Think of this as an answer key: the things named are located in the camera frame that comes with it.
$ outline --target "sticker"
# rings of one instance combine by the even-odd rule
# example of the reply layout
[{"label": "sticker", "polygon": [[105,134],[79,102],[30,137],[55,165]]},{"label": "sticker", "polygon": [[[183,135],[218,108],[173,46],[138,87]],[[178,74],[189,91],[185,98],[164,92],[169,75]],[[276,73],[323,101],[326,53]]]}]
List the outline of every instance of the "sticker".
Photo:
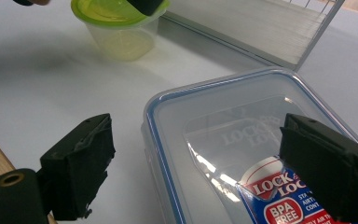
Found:
[{"label": "sticker", "polygon": [[336,224],[311,197],[310,189],[279,157],[266,158],[237,183],[254,224]]}]

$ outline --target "green lid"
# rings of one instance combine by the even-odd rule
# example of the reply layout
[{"label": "green lid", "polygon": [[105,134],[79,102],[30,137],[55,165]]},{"label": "green lid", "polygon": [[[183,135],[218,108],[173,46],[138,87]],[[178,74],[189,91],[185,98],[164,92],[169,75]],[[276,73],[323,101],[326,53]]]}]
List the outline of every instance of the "green lid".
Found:
[{"label": "green lid", "polygon": [[160,16],[167,6],[164,0],[152,17],[139,12],[127,0],[72,0],[71,8],[82,21],[101,26],[133,26]]}]

